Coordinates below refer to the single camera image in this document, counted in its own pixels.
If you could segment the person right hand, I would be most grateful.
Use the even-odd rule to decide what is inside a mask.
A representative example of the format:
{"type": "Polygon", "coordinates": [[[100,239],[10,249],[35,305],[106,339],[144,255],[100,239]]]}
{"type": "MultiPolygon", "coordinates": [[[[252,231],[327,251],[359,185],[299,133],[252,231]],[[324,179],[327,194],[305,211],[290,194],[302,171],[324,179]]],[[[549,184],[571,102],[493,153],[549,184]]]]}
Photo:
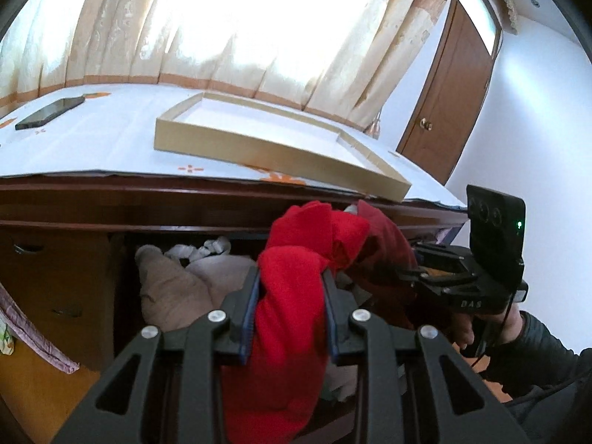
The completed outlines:
{"type": "Polygon", "coordinates": [[[496,315],[454,314],[451,340],[467,357],[477,357],[493,344],[515,341],[524,327],[519,306],[496,315]]]}

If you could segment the person right forearm dark sleeve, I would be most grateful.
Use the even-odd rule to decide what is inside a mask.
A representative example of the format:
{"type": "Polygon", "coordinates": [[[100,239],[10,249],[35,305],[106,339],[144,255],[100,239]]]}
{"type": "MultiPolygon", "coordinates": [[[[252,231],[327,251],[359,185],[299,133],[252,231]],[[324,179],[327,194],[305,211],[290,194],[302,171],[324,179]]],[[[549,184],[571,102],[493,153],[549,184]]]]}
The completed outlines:
{"type": "Polygon", "coordinates": [[[533,315],[490,352],[484,378],[511,397],[507,410],[532,443],[591,441],[591,350],[566,348],[533,315]]]}

